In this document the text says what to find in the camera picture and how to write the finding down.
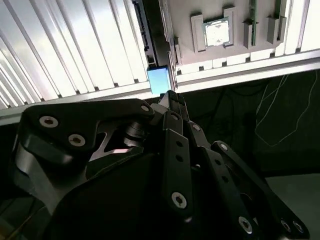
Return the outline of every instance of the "bolt head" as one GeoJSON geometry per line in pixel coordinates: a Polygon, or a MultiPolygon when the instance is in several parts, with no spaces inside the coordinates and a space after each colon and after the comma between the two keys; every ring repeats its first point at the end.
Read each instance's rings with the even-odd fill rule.
{"type": "Polygon", "coordinates": [[[192,127],[197,130],[198,132],[200,132],[201,128],[197,125],[197,124],[193,124],[192,127]]]}
{"type": "Polygon", "coordinates": [[[75,147],[82,147],[86,144],[86,140],[83,136],[79,134],[71,134],[68,137],[69,143],[75,147]]]}
{"type": "Polygon", "coordinates": [[[226,145],[224,145],[224,144],[220,144],[220,147],[221,147],[221,148],[223,148],[223,150],[228,151],[228,148],[227,148],[227,146],[226,146],[226,145]]]}
{"type": "Polygon", "coordinates": [[[39,119],[39,123],[45,128],[55,128],[58,126],[59,122],[53,116],[42,116],[39,119]]]}
{"type": "Polygon", "coordinates": [[[171,199],[177,208],[185,209],[187,207],[187,200],[180,192],[172,193],[171,199]]]}
{"type": "Polygon", "coordinates": [[[143,111],[149,112],[149,108],[146,105],[141,105],[143,111]]]}

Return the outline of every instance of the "white corrugated panel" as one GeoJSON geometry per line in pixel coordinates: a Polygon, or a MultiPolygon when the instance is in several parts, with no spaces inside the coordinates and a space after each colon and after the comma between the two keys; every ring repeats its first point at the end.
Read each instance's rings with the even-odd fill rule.
{"type": "Polygon", "coordinates": [[[320,23],[320,1],[310,0],[309,10],[306,18],[301,51],[320,49],[319,23],[320,23]]]}
{"type": "Polygon", "coordinates": [[[147,67],[129,0],[0,0],[0,109],[135,85],[147,67]]]}

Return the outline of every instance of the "metal linkage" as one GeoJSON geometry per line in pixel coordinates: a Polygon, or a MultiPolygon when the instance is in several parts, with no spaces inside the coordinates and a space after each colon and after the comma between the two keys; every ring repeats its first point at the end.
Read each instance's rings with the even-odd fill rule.
{"type": "Polygon", "coordinates": [[[211,191],[217,191],[218,196],[223,199],[230,234],[233,238],[258,240],[261,231],[250,217],[221,155],[210,149],[211,145],[198,125],[190,121],[187,129],[192,146],[191,151],[196,152],[197,155],[195,163],[210,176],[214,186],[211,191]]]}
{"type": "MultiPolygon", "coordinates": [[[[212,231],[217,232],[214,228],[225,226],[228,231],[222,235],[234,240],[310,238],[303,222],[226,143],[217,141],[211,145],[207,141],[202,128],[190,121],[183,97],[173,91],[151,106],[139,99],[128,99],[30,107],[21,118],[13,159],[14,182],[44,202],[51,214],[62,214],[58,219],[64,218],[65,211],[71,214],[69,218],[74,211],[78,214],[78,208],[69,212],[68,207],[83,198],[85,205],[86,201],[95,201],[91,193],[100,193],[106,184],[112,194],[100,201],[103,206],[105,201],[109,206],[117,205],[117,194],[123,194],[124,189],[107,181],[112,176],[123,188],[128,186],[125,196],[132,196],[121,201],[132,204],[127,211],[134,209],[138,213],[132,219],[143,223],[142,228],[149,224],[152,230],[166,231],[164,226],[175,236],[186,228],[205,229],[203,238],[196,239],[208,239],[214,234],[212,231]],[[106,178],[87,181],[89,161],[130,151],[133,146],[144,147],[144,152],[141,158],[132,160],[131,166],[121,162],[128,166],[122,168],[123,175],[112,170],[106,178]],[[144,175],[138,177],[136,171],[144,175]],[[143,204],[154,208],[154,202],[154,212],[149,208],[143,214],[136,210],[136,205],[140,208],[143,204]],[[255,212],[252,206],[258,206],[255,212]]],[[[95,206],[87,211],[100,214],[95,206]]],[[[122,226],[125,220],[118,221],[122,226]]]]}
{"type": "Polygon", "coordinates": [[[225,142],[216,141],[211,148],[221,154],[230,171],[240,179],[245,186],[244,193],[252,202],[258,203],[257,222],[268,239],[310,238],[304,223],[225,142]]]}

